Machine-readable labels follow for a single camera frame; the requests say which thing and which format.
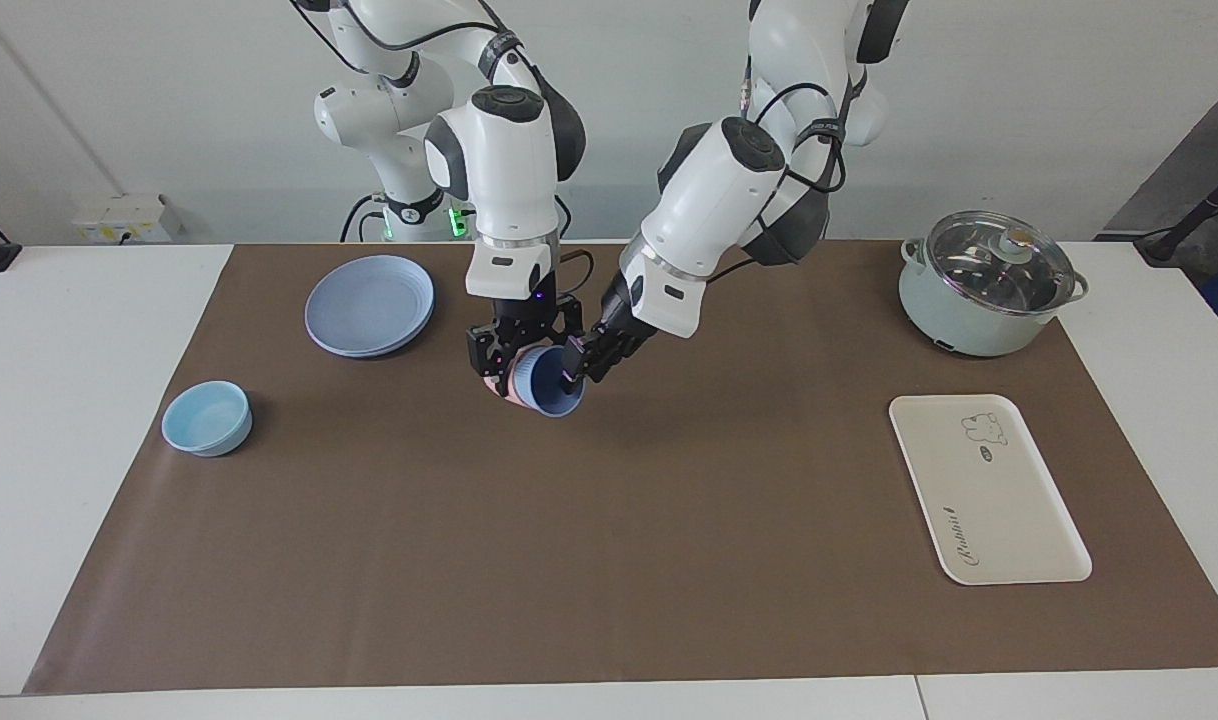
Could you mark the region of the blue plastic cup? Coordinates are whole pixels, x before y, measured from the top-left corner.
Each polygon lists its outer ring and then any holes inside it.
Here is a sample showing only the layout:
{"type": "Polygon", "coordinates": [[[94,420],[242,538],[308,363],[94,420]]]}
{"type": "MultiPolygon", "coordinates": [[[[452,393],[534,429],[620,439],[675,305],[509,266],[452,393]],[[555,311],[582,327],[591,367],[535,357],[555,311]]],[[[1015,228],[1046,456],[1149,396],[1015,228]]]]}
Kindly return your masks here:
{"type": "Polygon", "coordinates": [[[585,381],[565,383],[561,346],[532,346],[516,356],[508,381],[509,396],[541,415],[563,418],[581,404],[585,381]]]}

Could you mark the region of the pink plastic cup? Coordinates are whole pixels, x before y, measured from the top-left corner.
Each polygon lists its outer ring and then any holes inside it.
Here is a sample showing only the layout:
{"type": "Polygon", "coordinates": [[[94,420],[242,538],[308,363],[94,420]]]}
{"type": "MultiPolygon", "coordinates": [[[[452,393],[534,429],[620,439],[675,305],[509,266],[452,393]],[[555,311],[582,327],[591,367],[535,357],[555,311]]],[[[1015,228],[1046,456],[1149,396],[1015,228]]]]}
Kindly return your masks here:
{"type": "Polygon", "coordinates": [[[523,401],[523,397],[519,397],[516,391],[516,383],[514,383],[514,370],[516,370],[519,361],[521,361],[523,356],[527,355],[527,352],[530,352],[530,348],[523,348],[521,351],[518,352],[516,356],[513,357],[512,361],[509,361],[509,364],[507,365],[505,369],[501,370],[496,375],[482,375],[480,379],[481,383],[485,384],[485,387],[490,394],[493,394],[495,396],[498,396],[499,398],[510,402],[510,404],[516,404],[526,407],[526,409],[530,409],[530,406],[526,404],[526,401],[523,401]]]}

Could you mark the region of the cream rabbit print tray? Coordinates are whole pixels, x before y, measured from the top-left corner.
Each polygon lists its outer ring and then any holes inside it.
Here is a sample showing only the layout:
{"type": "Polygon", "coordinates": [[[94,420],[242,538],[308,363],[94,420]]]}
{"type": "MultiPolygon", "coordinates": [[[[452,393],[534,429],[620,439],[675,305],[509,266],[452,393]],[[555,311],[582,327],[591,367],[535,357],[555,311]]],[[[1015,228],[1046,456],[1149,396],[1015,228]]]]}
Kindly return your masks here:
{"type": "Polygon", "coordinates": [[[952,582],[1079,584],[1093,575],[1093,556],[1013,401],[905,395],[888,415],[952,582]]]}

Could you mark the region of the lavender blue plate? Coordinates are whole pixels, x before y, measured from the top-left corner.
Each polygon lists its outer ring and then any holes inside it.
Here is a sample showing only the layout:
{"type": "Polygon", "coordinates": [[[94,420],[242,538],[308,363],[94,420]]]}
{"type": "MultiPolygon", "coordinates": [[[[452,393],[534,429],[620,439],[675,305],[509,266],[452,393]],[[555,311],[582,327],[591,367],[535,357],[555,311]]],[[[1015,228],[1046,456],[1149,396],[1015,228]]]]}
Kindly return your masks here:
{"type": "Polygon", "coordinates": [[[434,279],[397,255],[352,259],[326,273],[304,305],[318,347],[352,359],[391,355],[417,340],[435,309],[434,279]]]}

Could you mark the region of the brown paper table mat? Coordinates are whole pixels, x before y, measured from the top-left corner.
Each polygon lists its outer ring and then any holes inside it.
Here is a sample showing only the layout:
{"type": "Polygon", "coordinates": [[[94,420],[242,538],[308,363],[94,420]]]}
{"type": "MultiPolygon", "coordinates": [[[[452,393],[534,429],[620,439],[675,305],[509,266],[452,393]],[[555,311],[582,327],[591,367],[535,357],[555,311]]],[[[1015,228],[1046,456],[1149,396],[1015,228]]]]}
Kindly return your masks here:
{"type": "Polygon", "coordinates": [[[1218,597],[1060,325],[943,355],[893,241],[717,281],[549,419],[466,361],[466,246],[414,246],[436,311],[400,355],[306,333],[365,250],[231,251],[169,392],[252,398],[238,451],[144,439],[28,693],[657,682],[1218,666],[1218,597]],[[1019,407],[1093,557],[1079,584],[942,571],[888,407],[1019,407]]]}

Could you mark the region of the light blue bowl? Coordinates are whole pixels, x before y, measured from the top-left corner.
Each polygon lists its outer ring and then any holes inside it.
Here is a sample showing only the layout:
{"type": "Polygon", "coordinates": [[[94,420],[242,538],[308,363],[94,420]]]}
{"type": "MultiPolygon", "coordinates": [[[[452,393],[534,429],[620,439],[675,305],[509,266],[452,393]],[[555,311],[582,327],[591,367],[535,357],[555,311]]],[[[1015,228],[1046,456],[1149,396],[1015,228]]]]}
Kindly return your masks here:
{"type": "Polygon", "coordinates": [[[188,387],[166,407],[160,429],[164,441],[184,454],[230,454],[252,432],[253,413],[244,387],[206,381],[188,387]]]}

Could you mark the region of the mint green cooking pot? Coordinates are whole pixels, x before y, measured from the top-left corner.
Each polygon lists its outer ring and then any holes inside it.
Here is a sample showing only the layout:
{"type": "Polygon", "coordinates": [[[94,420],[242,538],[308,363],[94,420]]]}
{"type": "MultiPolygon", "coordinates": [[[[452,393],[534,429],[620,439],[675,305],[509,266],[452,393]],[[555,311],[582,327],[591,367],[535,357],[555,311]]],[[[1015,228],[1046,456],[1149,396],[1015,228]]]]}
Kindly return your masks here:
{"type": "Polygon", "coordinates": [[[974,305],[974,301],[952,291],[946,281],[916,258],[923,241],[924,238],[915,238],[901,242],[903,270],[898,294],[911,323],[943,350],[973,357],[1015,355],[1028,347],[1058,314],[1060,309],[1037,316],[1010,316],[974,305]]]}

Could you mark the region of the black stand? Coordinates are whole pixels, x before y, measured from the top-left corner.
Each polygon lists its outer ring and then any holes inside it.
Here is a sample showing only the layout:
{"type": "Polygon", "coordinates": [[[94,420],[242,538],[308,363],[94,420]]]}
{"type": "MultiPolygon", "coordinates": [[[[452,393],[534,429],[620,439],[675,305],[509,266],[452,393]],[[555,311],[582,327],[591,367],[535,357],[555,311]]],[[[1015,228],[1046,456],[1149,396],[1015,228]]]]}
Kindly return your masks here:
{"type": "Polygon", "coordinates": [[[1150,266],[1164,266],[1173,259],[1173,255],[1177,253],[1181,242],[1197,231],[1200,225],[1216,217],[1218,217],[1218,184],[1179,222],[1170,227],[1160,228],[1157,231],[1144,233],[1144,236],[1138,238],[1134,242],[1134,247],[1150,266]]]}

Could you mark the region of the white wall socket box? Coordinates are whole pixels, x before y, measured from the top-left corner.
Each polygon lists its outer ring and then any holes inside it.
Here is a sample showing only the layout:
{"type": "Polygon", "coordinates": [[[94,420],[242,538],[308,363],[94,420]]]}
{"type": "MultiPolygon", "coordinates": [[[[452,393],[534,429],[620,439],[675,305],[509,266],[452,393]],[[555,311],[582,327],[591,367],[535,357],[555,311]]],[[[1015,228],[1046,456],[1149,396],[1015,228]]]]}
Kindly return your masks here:
{"type": "Polygon", "coordinates": [[[175,242],[184,228],[161,192],[125,192],[77,210],[71,227],[84,242],[132,245],[132,242],[175,242]]]}

